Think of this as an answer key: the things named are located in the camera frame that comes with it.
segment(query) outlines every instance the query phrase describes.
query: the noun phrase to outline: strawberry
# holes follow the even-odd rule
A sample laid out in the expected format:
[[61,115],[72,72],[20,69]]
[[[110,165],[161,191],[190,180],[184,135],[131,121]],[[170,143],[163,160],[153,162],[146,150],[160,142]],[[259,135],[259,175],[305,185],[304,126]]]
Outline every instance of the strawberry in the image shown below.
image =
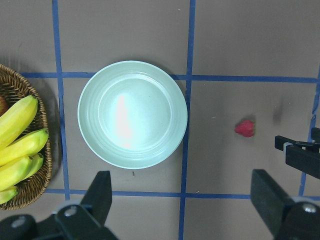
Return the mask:
[[6,99],[0,95],[0,117],[8,110]]
[[246,138],[250,138],[255,135],[255,123],[250,120],[244,120],[235,127],[234,131]]

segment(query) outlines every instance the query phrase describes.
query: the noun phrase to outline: screw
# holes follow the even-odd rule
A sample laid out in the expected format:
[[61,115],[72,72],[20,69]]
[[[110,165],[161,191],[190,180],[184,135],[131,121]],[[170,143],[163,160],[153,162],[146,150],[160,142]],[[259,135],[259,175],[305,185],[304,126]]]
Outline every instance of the screw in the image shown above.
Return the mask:
[[77,207],[76,206],[71,206],[70,208],[65,210],[64,215],[66,217],[71,217],[71,216],[75,215],[76,212],[77,212]]
[[20,216],[17,220],[14,220],[12,223],[11,223],[11,227],[12,228],[18,228],[20,226],[22,226],[23,224],[25,224],[25,221],[26,221],[26,217],[25,216]]
[[317,211],[317,208],[313,204],[310,204],[310,203],[305,203],[302,205],[302,207],[307,213],[314,214]]

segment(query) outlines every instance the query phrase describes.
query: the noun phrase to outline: wicker basket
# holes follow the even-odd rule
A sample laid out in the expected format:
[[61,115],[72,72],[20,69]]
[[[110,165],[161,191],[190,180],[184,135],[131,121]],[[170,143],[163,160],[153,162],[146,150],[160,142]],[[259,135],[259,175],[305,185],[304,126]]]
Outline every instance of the wicker basket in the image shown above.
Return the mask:
[[[28,95],[33,95],[38,99],[38,112],[32,123],[21,135],[41,128],[48,129],[45,106],[37,91],[21,74],[2,64],[0,64],[0,95],[5,97],[9,107]],[[6,203],[0,204],[0,210],[23,208],[36,201],[44,193],[52,176],[52,155],[49,139],[40,152],[44,156],[40,170],[33,176],[16,184],[18,195]]]

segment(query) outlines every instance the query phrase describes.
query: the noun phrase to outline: tiled surface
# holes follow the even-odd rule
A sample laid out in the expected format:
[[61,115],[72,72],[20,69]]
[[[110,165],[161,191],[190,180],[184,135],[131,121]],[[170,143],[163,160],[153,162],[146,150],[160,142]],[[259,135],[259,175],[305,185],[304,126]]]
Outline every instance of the tiled surface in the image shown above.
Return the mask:
[[201,0],[193,74],[318,76],[319,1]]
[[[38,201],[1,211],[0,220],[17,213],[43,220],[64,200],[81,199],[103,170],[111,171],[114,191],[105,225],[120,239],[272,239],[249,200],[255,168],[292,196],[320,197],[320,181],[308,175],[301,181],[274,148],[276,135],[308,139],[319,82],[319,1],[8,0],[2,6],[0,62],[25,73],[43,98],[56,174]],[[89,77],[122,60],[173,74],[190,106],[188,145],[147,169],[99,159],[78,127]],[[252,138],[234,133],[244,118],[256,122]]]

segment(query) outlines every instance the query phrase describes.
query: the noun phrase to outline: banana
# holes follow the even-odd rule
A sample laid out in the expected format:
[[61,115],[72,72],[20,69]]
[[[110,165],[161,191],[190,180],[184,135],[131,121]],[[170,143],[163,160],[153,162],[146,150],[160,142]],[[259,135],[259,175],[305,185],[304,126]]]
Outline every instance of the banana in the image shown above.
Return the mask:
[[30,176],[38,172],[38,170],[42,166],[42,163],[44,162],[44,156],[41,153],[37,153],[36,155],[33,155],[32,158],[33,159],[32,159],[31,169],[29,173],[24,177],[23,180],[29,178]]
[[30,132],[15,140],[9,146],[0,149],[0,167],[21,156],[35,155],[45,146],[48,137],[48,130],[42,128]]
[[22,156],[0,167],[0,191],[23,180],[30,172],[32,160],[31,156]]
[[7,189],[0,191],[0,204],[4,204],[18,194],[18,187],[11,186]]
[[0,116],[0,149],[11,144],[29,126],[38,111],[38,100],[26,96]]

